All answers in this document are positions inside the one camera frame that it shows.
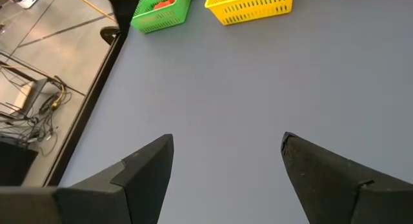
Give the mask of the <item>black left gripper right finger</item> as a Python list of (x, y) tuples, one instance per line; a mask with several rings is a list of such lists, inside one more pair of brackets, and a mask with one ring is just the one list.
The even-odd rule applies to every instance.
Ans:
[(413, 184), (285, 132), (281, 156), (310, 224), (413, 224)]

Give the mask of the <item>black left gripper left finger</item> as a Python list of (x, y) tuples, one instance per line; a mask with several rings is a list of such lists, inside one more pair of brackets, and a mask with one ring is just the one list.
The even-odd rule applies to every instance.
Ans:
[(53, 198), (63, 224), (157, 224), (174, 158), (164, 134)]

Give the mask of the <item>yellow plug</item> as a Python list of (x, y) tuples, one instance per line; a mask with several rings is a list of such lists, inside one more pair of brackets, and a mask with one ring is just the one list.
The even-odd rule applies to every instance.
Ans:
[(65, 96), (66, 96), (66, 92), (57, 93), (57, 94), (55, 95), (54, 100), (52, 101), (52, 103), (51, 103), (51, 105), (50, 105), (50, 108), (51, 108), (52, 110), (58, 109), (59, 106), (60, 106), (60, 104), (61, 104), (61, 102), (62, 102), (62, 100), (64, 100)]

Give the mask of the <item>black floor box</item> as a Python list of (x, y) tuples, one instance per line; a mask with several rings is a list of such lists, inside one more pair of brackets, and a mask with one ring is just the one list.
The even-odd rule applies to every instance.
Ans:
[(0, 186), (22, 185), (37, 155), (14, 138), (0, 135)]

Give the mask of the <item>grey floor box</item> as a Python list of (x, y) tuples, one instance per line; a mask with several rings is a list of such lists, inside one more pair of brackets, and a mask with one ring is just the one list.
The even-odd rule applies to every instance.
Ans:
[(12, 103), (15, 110), (11, 113), (12, 116), (28, 115), (33, 107), (36, 99), (39, 97), (45, 87), (47, 79), (31, 81), (22, 87), (22, 92), (18, 93), (17, 98)]

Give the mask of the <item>black caster foot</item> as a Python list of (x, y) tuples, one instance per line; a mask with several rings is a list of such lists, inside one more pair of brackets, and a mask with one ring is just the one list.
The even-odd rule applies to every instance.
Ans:
[(101, 38), (108, 44), (111, 45), (116, 38), (116, 35), (120, 33), (120, 30), (117, 26), (105, 26), (100, 29)]

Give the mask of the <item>green plastic basket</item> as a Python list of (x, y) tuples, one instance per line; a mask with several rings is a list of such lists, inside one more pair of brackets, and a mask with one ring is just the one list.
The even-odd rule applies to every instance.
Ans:
[(139, 0), (130, 26), (147, 34), (184, 23), (192, 0), (175, 0), (163, 7), (156, 5), (168, 0)]

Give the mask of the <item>yellow plastic basket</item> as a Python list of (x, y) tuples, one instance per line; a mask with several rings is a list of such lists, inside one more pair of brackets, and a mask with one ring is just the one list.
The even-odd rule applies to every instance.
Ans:
[(234, 25), (255, 19), (287, 14), (293, 0), (206, 0), (209, 9), (222, 25)]

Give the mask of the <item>black table edge rail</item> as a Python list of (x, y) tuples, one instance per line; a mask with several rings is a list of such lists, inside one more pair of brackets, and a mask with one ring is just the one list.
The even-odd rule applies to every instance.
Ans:
[(46, 177), (46, 181), (42, 187), (57, 186), (65, 170), (70, 162), (70, 159), (76, 149), (79, 140), (83, 134), (83, 131), (88, 123), (88, 120), (93, 112), (93, 109), (101, 95), (103, 87), (112, 71), (113, 66), (120, 54), (120, 51), (127, 39), (130, 28), (119, 29), (115, 27), (115, 36), (112, 40), (108, 52), (101, 63), (97, 75), (92, 82), (92, 85), (86, 94), (79, 112), (77, 113), (74, 123), (69, 129), (68, 135), (65, 137), (62, 145), (62, 149), (57, 155), (57, 159), (52, 165), (51, 171)]

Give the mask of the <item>black frame post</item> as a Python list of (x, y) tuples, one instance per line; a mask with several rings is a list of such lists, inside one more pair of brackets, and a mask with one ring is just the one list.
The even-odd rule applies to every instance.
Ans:
[(130, 21), (136, 10), (139, 0), (108, 0), (121, 32), (129, 29)]

